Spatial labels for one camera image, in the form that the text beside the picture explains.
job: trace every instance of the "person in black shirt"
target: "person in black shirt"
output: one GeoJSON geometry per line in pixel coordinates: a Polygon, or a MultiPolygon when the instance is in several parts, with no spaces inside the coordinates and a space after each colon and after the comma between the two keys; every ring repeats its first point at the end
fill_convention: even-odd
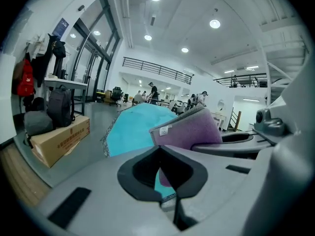
{"type": "Polygon", "coordinates": [[[148,98],[152,98],[151,104],[156,105],[158,100],[158,89],[156,86],[153,85],[153,82],[149,83],[149,86],[152,87],[151,93],[149,94],[148,98]]]}

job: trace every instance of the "purple cloth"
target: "purple cloth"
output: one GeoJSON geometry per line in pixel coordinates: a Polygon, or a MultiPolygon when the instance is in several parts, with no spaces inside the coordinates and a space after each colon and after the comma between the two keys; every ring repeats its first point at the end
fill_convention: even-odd
{"type": "MultiPolygon", "coordinates": [[[[222,137],[208,109],[191,109],[191,115],[177,117],[150,130],[155,145],[172,145],[190,150],[195,144],[220,144],[222,137]],[[166,135],[159,135],[161,127],[168,126],[166,135]]],[[[163,186],[170,187],[163,171],[159,170],[159,180],[163,186]]]]}

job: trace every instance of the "sign on wall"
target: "sign on wall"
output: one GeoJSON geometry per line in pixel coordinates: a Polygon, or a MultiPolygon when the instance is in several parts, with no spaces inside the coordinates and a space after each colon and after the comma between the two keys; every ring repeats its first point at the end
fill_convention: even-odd
{"type": "Polygon", "coordinates": [[[58,38],[61,39],[61,37],[63,36],[68,26],[69,26],[69,23],[64,18],[61,18],[56,28],[53,31],[53,35],[58,36],[58,38]]]}

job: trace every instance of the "gray backpack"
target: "gray backpack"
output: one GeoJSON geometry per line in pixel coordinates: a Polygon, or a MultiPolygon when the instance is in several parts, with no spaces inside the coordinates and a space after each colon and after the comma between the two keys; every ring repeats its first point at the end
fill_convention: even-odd
{"type": "Polygon", "coordinates": [[[74,120],[74,100],[72,92],[65,86],[53,90],[49,96],[47,114],[55,127],[67,127],[74,120]]]}
{"type": "Polygon", "coordinates": [[[45,111],[29,111],[25,113],[24,127],[28,136],[40,135],[54,130],[53,120],[45,111]]]}

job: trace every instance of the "red backpack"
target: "red backpack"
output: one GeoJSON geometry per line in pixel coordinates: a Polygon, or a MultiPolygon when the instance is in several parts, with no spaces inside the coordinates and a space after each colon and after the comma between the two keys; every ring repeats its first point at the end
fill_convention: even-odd
{"type": "Polygon", "coordinates": [[[21,97],[30,96],[34,93],[34,78],[31,63],[25,59],[22,80],[17,87],[17,95],[21,97]]]}

